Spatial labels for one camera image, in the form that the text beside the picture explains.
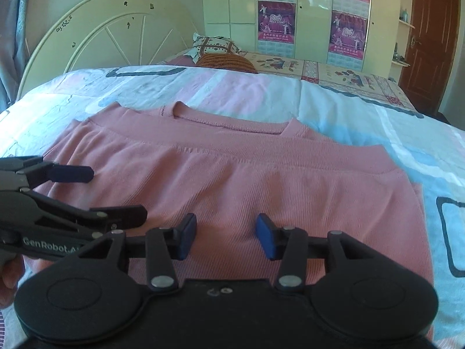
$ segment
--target wall shelf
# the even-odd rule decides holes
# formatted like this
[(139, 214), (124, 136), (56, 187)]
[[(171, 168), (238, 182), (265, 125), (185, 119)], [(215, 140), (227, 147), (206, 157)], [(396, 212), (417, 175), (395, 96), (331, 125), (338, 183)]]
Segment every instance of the wall shelf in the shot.
[(415, 26), (409, 24), (408, 22), (402, 21), (401, 19), (399, 20), (399, 22), (400, 22), (401, 24), (404, 24), (404, 25), (407, 25), (407, 26), (411, 27), (412, 29), (415, 29)]
[(407, 63), (399, 63), (399, 62), (395, 62), (394, 60), (392, 60), (392, 64), (398, 65), (399, 67), (410, 67), (410, 64), (407, 64)]

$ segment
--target bed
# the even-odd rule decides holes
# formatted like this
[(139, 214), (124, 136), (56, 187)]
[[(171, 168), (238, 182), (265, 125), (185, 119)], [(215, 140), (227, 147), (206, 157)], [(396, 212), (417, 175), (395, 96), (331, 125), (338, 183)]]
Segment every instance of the bed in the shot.
[[(302, 73), (291, 77), (268, 68), (255, 75), (180, 65), (196, 31), (188, 11), (174, 0), (85, 0), (40, 42), (21, 83), (21, 99), (0, 114), (0, 156), (42, 154), (72, 119), (84, 120), (115, 101), (143, 110), (181, 100), (208, 113), (266, 122), (295, 117), (340, 143), (381, 144), (412, 182), (423, 185), (440, 301), (434, 342), (463, 347), (465, 132), (419, 114), (408, 100), (399, 99), (399, 105), (374, 96), (366, 89), (369, 82), (342, 88), (323, 80), (324, 65), (316, 65), (323, 70), (316, 80), (306, 79), (304, 61)], [(268, 65), (294, 61), (243, 55)], [(402, 95), (393, 83), (373, 78), (380, 96), (390, 97), (386, 85)], [(11, 348), (24, 334), (12, 308), (2, 312), (4, 347)]]

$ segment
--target ribbed knit fabric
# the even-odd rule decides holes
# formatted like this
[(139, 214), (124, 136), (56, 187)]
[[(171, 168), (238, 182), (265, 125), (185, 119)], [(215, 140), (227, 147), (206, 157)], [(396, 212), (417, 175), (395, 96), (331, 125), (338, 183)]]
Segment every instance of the ribbed knit fabric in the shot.
[[(175, 261), (185, 278), (273, 278), (254, 234), (259, 213), (278, 226), (326, 237), (342, 230), (432, 282), (421, 189), (382, 146), (335, 143), (297, 120), (250, 122), (195, 111), (181, 102), (152, 111), (112, 104), (73, 122), (46, 160), (89, 165), (89, 184), (38, 190), (81, 208), (142, 204), (147, 222), (131, 230), (175, 226), (195, 213), (189, 258)], [(130, 274), (145, 282), (143, 261)], [(324, 275), (308, 261), (307, 283)]]

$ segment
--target metal screw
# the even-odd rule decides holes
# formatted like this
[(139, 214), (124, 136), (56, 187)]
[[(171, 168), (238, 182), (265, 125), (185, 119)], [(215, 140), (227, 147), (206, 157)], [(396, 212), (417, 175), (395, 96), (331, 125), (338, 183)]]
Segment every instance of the metal screw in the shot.
[(297, 287), (302, 283), (302, 280), (296, 275), (284, 275), (278, 280), (278, 282), (283, 287)]
[(210, 289), (206, 293), (207, 293), (207, 295), (210, 295), (210, 296), (218, 296), (219, 295), (219, 291), (217, 289)]
[(165, 289), (174, 284), (174, 279), (167, 275), (159, 275), (158, 277), (153, 277), (150, 283), (153, 287)]

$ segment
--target pillow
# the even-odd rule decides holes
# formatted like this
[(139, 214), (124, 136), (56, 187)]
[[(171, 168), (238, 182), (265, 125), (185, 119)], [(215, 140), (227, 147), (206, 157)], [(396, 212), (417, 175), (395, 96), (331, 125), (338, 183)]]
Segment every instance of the pillow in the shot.
[(194, 34), (194, 45), (186, 55), (192, 57), (194, 63), (205, 54), (237, 54), (240, 49), (233, 41), (225, 37), (202, 37)]
[(192, 58), (187, 55), (179, 55), (178, 57), (174, 59), (165, 60), (163, 65), (178, 65), (181, 67), (195, 67), (196, 66)]
[(197, 67), (226, 69), (228, 71), (246, 73), (258, 73), (249, 60), (234, 54), (205, 54), (197, 62)]

